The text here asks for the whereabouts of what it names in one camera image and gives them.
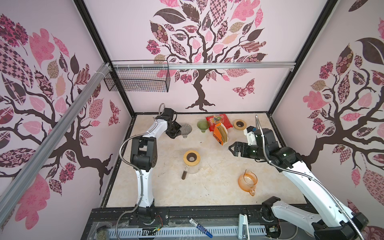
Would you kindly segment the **clear glass carafe brown handle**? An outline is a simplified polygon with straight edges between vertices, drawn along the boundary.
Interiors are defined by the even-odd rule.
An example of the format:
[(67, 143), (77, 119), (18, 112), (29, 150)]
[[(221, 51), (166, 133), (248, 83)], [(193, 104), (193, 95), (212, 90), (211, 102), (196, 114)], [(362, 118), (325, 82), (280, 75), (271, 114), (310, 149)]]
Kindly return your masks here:
[(186, 165), (183, 170), (182, 180), (185, 180), (188, 174), (196, 174), (200, 170), (199, 165), (188, 166)]

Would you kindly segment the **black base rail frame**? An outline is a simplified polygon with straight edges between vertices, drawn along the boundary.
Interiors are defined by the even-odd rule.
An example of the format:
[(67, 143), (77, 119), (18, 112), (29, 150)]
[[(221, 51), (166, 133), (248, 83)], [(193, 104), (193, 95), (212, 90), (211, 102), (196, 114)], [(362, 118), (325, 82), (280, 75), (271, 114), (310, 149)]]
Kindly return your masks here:
[[(239, 214), (248, 216), (249, 233), (252, 240), (312, 240), (314, 237), (304, 230), (284, 220), (265, 221), (261, 216), (262, 205), (242, 206), (193, 206), (193, 207), (155, 207), (155, 217), (138, 215), (131, 208), (98, 208), (91, 211), (82, 234), (83, 240), (95, 240), (97, 232), (108, 233), (113, 240), (118, 236), (118, 229), (154, 228), (156, 233), (161, 228), (194, 227), (189, 219), (193, 218), (204, 228), (237, 226)], [(136, 240), (199, 239), (203, 237), (144, 238)], [(237, 237), (213, 237), (214, 240), (237, 239)]]

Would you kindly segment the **green glass dripper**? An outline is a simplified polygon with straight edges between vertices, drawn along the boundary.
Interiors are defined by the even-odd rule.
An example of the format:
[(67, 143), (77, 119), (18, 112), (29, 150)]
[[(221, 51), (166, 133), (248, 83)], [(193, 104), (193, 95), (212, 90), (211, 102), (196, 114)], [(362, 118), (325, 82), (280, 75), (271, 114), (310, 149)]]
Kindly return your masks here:
[(197, 127), (199, 128), (199, 130), (202, 132), (202, 133), (205, 133), (206, 130), (208, 130), (210, 128), (210, 123), (204, 119), (204, 120), (199, 120), (197, 122)]

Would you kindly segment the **orange glass pitcher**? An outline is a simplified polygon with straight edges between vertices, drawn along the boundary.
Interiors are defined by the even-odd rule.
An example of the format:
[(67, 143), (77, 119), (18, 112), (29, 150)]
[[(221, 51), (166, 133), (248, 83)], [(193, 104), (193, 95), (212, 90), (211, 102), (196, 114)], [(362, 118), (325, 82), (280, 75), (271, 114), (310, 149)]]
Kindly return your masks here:
[(251, 196), (255, 196), (256, 194), (257, 183), (257, 176), (249, 170), (245, 170), (238, 178), (239, 187), (243, 191), (248, 192)]

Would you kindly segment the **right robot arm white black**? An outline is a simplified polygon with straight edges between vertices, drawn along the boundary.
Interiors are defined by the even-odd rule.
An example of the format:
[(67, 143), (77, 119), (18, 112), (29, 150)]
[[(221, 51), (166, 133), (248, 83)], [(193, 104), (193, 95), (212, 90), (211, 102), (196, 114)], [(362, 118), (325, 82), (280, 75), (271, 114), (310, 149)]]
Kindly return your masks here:
[(314, 176), (300, 154), (292, 148), (281, 148), (270, 129), (245, 130), (247, 142), (234, 142), (229, 151), (235, 156), (268, 163), (288, 178), (315, 208), (310, 213), (270, 197), (262, 203), (261, 216), (265, 221), (284, 220), (306, 231), (317, 240), (363, 239), (362, 231), (368, 224), (362, 213), (354, 213), (341, 203)]

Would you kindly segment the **blue white marker pen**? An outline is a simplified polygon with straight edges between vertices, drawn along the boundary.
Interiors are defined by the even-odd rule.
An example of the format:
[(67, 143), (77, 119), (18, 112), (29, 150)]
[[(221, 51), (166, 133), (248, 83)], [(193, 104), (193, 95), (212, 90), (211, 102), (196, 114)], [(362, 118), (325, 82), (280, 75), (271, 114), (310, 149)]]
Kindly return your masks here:
[(196, 220), (193, 218), (189, 219), (190, 224), (192, 224), (195, 228), (197, 228), (200, 232), (202, 232), (204, 235), (206, 235), (209, 238), (213, 238), (213, 235), (203, 226), (201, 226)]

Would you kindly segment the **red snack bag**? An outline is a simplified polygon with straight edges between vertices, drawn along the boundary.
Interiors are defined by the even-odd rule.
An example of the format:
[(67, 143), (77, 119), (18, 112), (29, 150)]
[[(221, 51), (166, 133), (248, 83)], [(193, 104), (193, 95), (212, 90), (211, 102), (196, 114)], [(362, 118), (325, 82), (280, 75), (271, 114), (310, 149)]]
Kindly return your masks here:
[(213, 132), (214, 131), (214, 128), (217, 124), (219, 123), (222, 123), (224, 124), (225, 128), (226, 129), (230, 129), (233, 127), (233, 125), (231, 124), (229, 118), (227, 117), (226, 114), (219, 114), (219, 115), (213, 115), (213, 116), (209, 116), (209, 117), (206, 117), (206, 120), (209, 122), (209, 130), (210, 132)]

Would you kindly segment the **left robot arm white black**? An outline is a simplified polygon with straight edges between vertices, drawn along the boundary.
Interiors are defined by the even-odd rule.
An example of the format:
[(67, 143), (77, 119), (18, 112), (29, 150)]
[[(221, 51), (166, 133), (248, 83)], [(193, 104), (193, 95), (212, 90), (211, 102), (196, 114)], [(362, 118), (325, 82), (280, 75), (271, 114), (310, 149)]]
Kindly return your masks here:
[(176, 122), (174, 115), (176, 112), (173, 109), (164, 108), (143, 135), (132, 139), (130, 164), (135, 167), (138, 178), (137, 213), (143, 217), (152, 219), (155, 217), (152, 175), (159, 156), (157, 140), (162, 134), (166, 134), (171, 139), (180, 134), (181, 125)]

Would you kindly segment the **aluminium rail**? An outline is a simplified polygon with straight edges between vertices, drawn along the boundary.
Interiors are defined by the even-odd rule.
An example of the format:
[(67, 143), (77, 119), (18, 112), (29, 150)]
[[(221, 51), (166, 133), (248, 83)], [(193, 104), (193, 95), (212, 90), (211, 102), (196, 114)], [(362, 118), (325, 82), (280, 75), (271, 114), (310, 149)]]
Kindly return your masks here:
[(37, 148), (32, 158), (21, 169), (20, 173), (1, 195), (1, 224), (5, 222), (14, 207), (19, 202), (28, 187), (32, 184), (44, 163), (49, 159), (70, 125), (75, 121), (81, 109), (91, 97), (94, 90), (110, 72), (111, 64), (103, 63), (91, 77), (90, 82), (83, 88), (82, 93), (75, 99), (63, 117), (59, 120), (52, 132)]
[(159, 68), (168, 70), (205, 70), (205, 69), (294, 69), (294, 62), (255, 62), (255, 63), (194, 63), (194, 64), (113, 64), (122, 68)]

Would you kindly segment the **orange coffee filter pack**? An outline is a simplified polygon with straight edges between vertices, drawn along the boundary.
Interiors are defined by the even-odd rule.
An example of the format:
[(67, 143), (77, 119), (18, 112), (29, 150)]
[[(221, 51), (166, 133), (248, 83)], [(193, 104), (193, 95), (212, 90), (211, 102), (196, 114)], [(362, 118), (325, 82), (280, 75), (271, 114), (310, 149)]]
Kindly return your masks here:
[(224, 146), (229, 141), (228, 131), (223, 123), (215, 125), (213, 136), (221, 146)]

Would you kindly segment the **left aluminium rail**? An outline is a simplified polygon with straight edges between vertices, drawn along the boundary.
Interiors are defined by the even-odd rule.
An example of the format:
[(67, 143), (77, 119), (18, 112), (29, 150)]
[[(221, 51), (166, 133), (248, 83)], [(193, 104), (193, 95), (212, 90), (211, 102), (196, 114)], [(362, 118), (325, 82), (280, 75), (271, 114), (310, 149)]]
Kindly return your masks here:
[(110, 72), (111, 64), (103, 63), (91, 77), (90, 82), (83, 88), (82, 93), (75, 99), (63, 117), (59, 120), (52, 132), (37, 148), (32, 158), (21, 169), (20, 173), (1, 195), (1, 224), (5, 222), (14, 207), (19, 202), (28, 187), (32, 184), (44, 163), (49, 159), (70, 125), (75, 121), (81, 109), (91, 97), (94, 90)]

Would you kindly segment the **back aluminium rail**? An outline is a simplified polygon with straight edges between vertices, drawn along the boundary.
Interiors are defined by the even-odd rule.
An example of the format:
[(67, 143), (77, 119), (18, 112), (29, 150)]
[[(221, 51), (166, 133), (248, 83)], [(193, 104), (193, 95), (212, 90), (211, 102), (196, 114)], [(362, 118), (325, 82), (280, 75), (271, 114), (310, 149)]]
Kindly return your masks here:
[(194, 63), (194, 64), (113, 64), (122, 68), (159, 68), (168, 70), (205, 70), (205, 69), (294, 69), (294, 62), (255, 62), (255, 63)]

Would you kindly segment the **clear ribbed glass dripper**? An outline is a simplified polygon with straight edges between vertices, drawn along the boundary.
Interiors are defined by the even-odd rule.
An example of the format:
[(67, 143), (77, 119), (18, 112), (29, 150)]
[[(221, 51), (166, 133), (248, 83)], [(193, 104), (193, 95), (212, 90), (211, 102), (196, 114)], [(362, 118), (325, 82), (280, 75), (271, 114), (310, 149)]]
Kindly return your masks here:
[(183, 123), (181, 124), (180, 131), (183, 138), (187, 138), (188, 135), (192, 132), (192, 126), (189, 124)]

